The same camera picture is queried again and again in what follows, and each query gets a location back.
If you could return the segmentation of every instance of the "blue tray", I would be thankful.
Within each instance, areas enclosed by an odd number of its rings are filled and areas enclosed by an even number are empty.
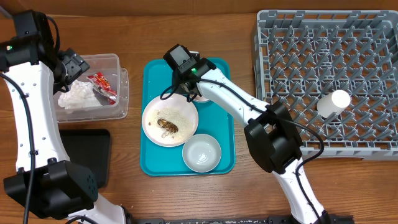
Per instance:
[[[230,78],[228,64],[220,58],[209,58],[210,61]],[[147,104],[159,96],[163,90],[171,85],[172,70],[164,60],[153,60],[144,69],[142,91],[142,113]],[[199,124],[195,134],[209,134],[221,146],[220,163],[212,171],[197,173],[190,170],[182,160],[182,147],[162,147],[153,143],[141,128],[141,169],[151,176],[168,175],[203,175],[225,174],[235,166],[235,135],[234,120],[225,110],[209,101],[206,103],[194,102],[198,114]]]

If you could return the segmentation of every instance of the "wire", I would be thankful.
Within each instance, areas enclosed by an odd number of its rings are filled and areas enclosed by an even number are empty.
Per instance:
[[[257,108],[256,106],[250,104],[250,103],[249,103],[247,100],[245,100],[241,95],[239,95],[238,93],[236,93],[231,87],[225,85],[224,83],[220,83],[220,82],[214,81],[214,80],[202,79],[202,78],[197,78],[197,79],[193,79],[193,80],[182,80],[182,81],[180,81],[180,82],[178,82],[178,83],[176,83],[176,84],[174,84],[174,85],[171,85],[171,86],[169,86],[168,88],[166,88],[166,89],[162,92],[162,94],[160,95],[160,99],[161,99],[161,100],[166,100],[167,98],[171,97],[171,95],[173,95],[173,94],[175,93],[175,91],[177,90],[177,87],[178,87],[180,84],[187,83],[187,82],[208,82],[208,83],[214,83],[214,84],[219,85],[219,86],[221,86],[221,87],[223,87],[223,88],[226,88],[228,91],[230,91],[233,95],[235,95],[236,97],[238,97],[244,104],[246,104],[246,105],[247,105],[248,107],[250,107],[252,110],[255,110],[255,111],[257,111],[257,112],[259,112],[259,113],[262,113],[262,114],[265,113],[265,111],[260,110],[260,109]],[[166,98],[163,98],[163,95],[164,95],[167,91],[169,91],[170,89],[172,89],[172,88],[175,88],[174,91],[172,91],[170,95],[166,96]],[[325,150],[325,144],[324,144],[324,142],[323,142],[321,136],[320,136],[318,133],[316,133],[314,130],[312,130],[312,129],[310,129],[310,128],[308,128],[308,127],[306,127],[306,126],[304,126],[304,125],[302,125],[302,124],[300,124],[300,123],[297,123],[297,122],[294,122],[294,121],[289,121],[289,120],[287,120],[287,119],[280,118],[280,117],[278,117],[278,116],[274,116],[273,114],[269,114],[269,113],[268,113],[267,115],[270,116],[272,119],[278,119],[279,121],[282,121],[282,122],[285,122],[285,123],[289,123],[289,124],[293,124],[294,126],[296,126],[296,127],[298,127],[298,128],[304,129],[304,130],[310,132],[311,134],[313,134],[313,135],[319,140],[319,143],[320,143],[319,151],[318,151],[315,155],[313,155],[312,157],[309,157],[309,158],[305,159],[303,162],[301,162],[301,163],[296,167],[295,175],[296,175],[297,182],[298,182],[298,186],[300,187],[300,190],[302,191],[302,193],[303,193],[305,199],[307,200],[307,203],[309,204],[309,206],[312,208],[312,210],[314,211],[315,215],[317,216],[317,219],[318,219],[318,221],[319,221],[319,224],[321,224],[322,221],[321,221],[321,219],[320,219],[320,216],[319,216],[317,210],[315,209],[315,207],[314,207],[313,203],[311,202],[310,198],[308,197],[308,195],[305,193],[304,187],[303,187],[303,185],[302,185],[302,183],[301,183],[301,180],[300,180],[300,173],[299,173],[299,170],[300,170],[300,168],[301,168],[302,166],[304,166],[304,164],[306,164],[306,163],[308,163],[308,162],[310,162],[310,161],[316,159],[317,157],[319,157],[319,156],[323,153],[323,151]]]
[[[47,16],[47,19],[52,22],[52,24],[55,27],[55,31],[57,32],[57,40],[55,42],[54,49],[55,49],[55,53],[58,54],[58,52],[60,50],[60,46],[61,46],[60,33],[59,33],[59,30],[58,30],[58,26],[57,26],[57,23],[55,22],[55,20],[53,18],[51,18],[50,16]]]
[[[68,220],[65,224],[71,224],[71,223],[73,223],[74,221],[77,221],[77,220],[81,220],[81,222],[86,221],[86,222],[88,222],[90,224],[98,224],[96,221],[94,221],[94,220],[92,220],[92,219],[90,219],[90,218],[88,218],[86,216],[83,216],[83,215],[80,215],[80,216],[77,216],[75,218],[72,218],[72,219]]]
[[[36,150],[35,150],[35,144],[34,144],[34,138],[33,138],[32,117],[30,116],[30,109],[29,109],[29,105],[26,100],[26,98],[28,96],[25,95],[24,92],[22,91],[22,89],[18,86],[18,84],[16,82],[14,82],[12,79],[10,79],[8,76],[6,76],[5,74],[0,72],[0,77],[7,80],[18,91],[19,96],[21,97],[22,102],[24,104],[25,113],[26,113],[27,129],[29,132],[29,144],[30,144],[30,177],[29,177],[29,183],[28,183],[28,188],[27,188],[27,193],[26,193],[25,211],[24,211],[24,224],[27,224],[27,220],[29,217],[30,198],[32,197],[34,171],[35,171],[35,167],[36,167],[36,164],[35,164],[36,163]]]

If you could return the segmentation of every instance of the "white cloth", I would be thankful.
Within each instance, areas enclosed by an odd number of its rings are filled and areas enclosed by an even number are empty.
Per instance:
[[[102,106],[97,98],[95,98],[93,84],[78,80],[75,80],[72,83],[69,92],[61,93],[60,98],[58,99],[58,105],[65,109]]]

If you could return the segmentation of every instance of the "dish rack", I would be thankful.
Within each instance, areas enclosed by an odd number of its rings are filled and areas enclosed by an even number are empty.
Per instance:
[[[398,12],[258,12],[252,63],[260,100],[280,100],[325,141],[321,157],[398,161]],[[351,104],[322,118],[317,101],[345,90]],[[300,131],[304,157],[318,141]]]

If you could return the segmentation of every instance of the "red and white package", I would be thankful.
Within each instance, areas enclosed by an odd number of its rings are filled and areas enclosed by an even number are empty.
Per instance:
[[[111,89],[111,85],[101,72],[97,72],[94,75],[88,75],[87,79],[94,84],[94,90],[108,98],[111,105],[116,103],[117,94]]]

